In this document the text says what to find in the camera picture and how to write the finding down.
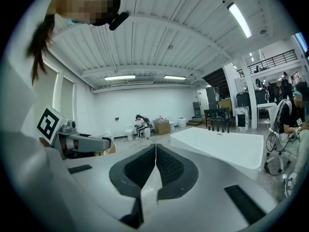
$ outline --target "floor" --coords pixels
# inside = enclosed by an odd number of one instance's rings
[[[192,126],[187,126],[186,128],[178,128],[175,127],[175,131],[173,133],[188,129]],[[204,128],[206,129],[205,125],[199,125],[198,128]],[[230,132],[236,132],[235,128],[231,128]],[[258,178],[256,182],[262,186],[270,195],[272,195],[278,202],[281,202],[284,199],[284,179],[282,177],[282,174],[278,176],[271,176],[267,174],[264,170],[264,163],[266,161],[266,141],[268,137],[268,128],[266,124],[260,124],[259,130],[251,130],[246,133],[250,134],[259,134],[264,136],[264,153],[263,153],[263,161],[260,168],[260,172],[258,174]],[[154,141],[156,141],[159,144],[163,145],[171,145],[170,142],[170,134],[166,135],[154,135],[149,137],[149,140],[146,138],[141,138],[141,140],[133,140],[129,142],[127,138],[121,138],[121,139],[115,139],[116,144],[116,151],[121,152],[124,150],[130,150],[134,149],[138,146],[148,146],[150,144],[153,144]],[[269,163],[268,167],[270,169],[270,172],[272,174],[277,174],[279,169],[279,161],[275,160]],[[286,169],[285,174],[289,175],[293,172],[293,168],[295,166],[295,161],[292,161],[290,166]],[[143,207],[143,213],[144,218],[147,219],[147,214],[151,212],[151,210],[156,206],[156,194],[157,191],[162,188],[161,178],[159,170],[155,167],[152,174],[150,175],[147,183],[145,184],[144,188],[141,192],[141,199],[142,199],[142,207]]]

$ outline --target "door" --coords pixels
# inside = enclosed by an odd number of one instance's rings
[[[208,99],[206,89],[198,89],[197,90],[197,99],[199,103],[199,107],[201,109],[202,117],[205,115],[204,110],[208,109]]]

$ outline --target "chair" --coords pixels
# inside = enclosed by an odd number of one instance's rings
[[[269,113],[269,119],[270,119],[270,128],[269,130],[269,136],[267,138],[266,144],[267,142],[270,142],[270,145],[275,148],[275,153],[277,153],[277,155],[270,157],[264,164],[264,168],[266,170],[267,173],[269,173],[269,168],[267,167],[268,163],[270,163],[271,161],[278,159],[280,162],[280,168],[278,169],[278,172],[281,173],[284,169],[284,165],[283,165],[283,158],[287,158],[288,162],[287,164],[289,165],[291,163],[291,159],[290,156],[292,155],[292,153],[283,150],[283,147],[281,146],[281,144],[279,143],[279,134],[277,132],[275,132],[272,128],[274,125],[274,121],[275,121],[275,113],[276,113],[276,109],[278,106],[272,106],[270,108],[268,108],[268,113]]]

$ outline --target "balcony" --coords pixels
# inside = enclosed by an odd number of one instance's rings
[[[281,53],[279,55],[276,55],[272,58],[268,58],[268,59],[265,59],[263,61],[257,62],[253,65],[248,66],[247,68],[249,70],[249,73],[251,75],[253,75],[255,73],[259,73],[259,72],[268,70],[268,69],[273,68],[275,66],[291,62],[293,60],[297,60],[294,49],[287,51],[287,52],[284,52],[284,53]],[[238,70],[237,72],[238,72],[238,75],[240,76],[240,78],[244,77],[242,70]]]

